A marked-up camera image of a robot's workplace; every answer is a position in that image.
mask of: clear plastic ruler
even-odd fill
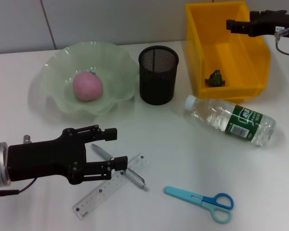
[[[149,164],[147,156],[144,154],[138,154],[131,160],[128,167],[136,173],[139,173],[142,169]],[[97,186],[85,197],[78,201],[73,207],[73,211],[79,217],[80,220],[88,216],[93,210],[95,210],[101,203],[107,200],[112,194],[120,189],[128,179],[125,177],[125,171],[115,172],[111,180],[104,181]]]

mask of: table surface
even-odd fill
[[[61,176],[39,178],[17,196],[0,198],[0,231],[289,231],[289,57],[278,53],[274,38],[265,37],[272,53],[268,88],[244,106],[277,121],[267,147],[216,132],[183,114],[192,93],[185,56],[185,43],[164,42],[179,55],[175,96],[162,106],[148,105],[139,91],[108,114],[64,115],[53,101],[42,101],[39,72],[57,51],[0,54],[0,141],[9,145],[57,138],[65,128],[98,124],[117,128],[117,141],[96,144],[114,156],[150,156],[151,164],[140,175],[150,187],[144,192],[128,182],[84,220],[71,207],[100,182],[70,185]],[[123,46],[137,61],[152,44]],[[280,48],[289,51],[289,39]],[[87,146],[88,161],[101,158]],[[30,181],[13,182],[21,189]],[[213,221],[198,206],[163,193],[167,185],[214,196],[227,193],[235,207],[228,224]]]

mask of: green glass bowl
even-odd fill
[[[92,71],[103,83],[103,95],[81,101],[73,92],[76,74]],[[137,63],[122,47],[107,42],[81,42],[53,55],[42,69],[41,92],[52,97],[64,113],[87,111],[95,115],[108,112],[118,101],[135,93],[139,74]]]

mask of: pen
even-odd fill
[[[103,148],[97,146],[96,144],[92,144],[92,148],[95,150],[95,152],[102,157],[104,160],[110,160],[111,158],[113,158],[113,156],[111,154],[109,154],[108,152],[106,152]],[[145,180],[139,176],[137,173],[135,173],[133,170],[131,170],[130,168],[127,168],[125,171],[125,176],[134,184],[136,184],[139,188],[145,190],[145,191],[149,191],[149,187],[146,186],[145,184]]]

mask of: black mesh pen holder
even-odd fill
[[[140,96],[148,104],[168,103],[174,94],[179,57],[165,46],[152,46],[139,55]]]

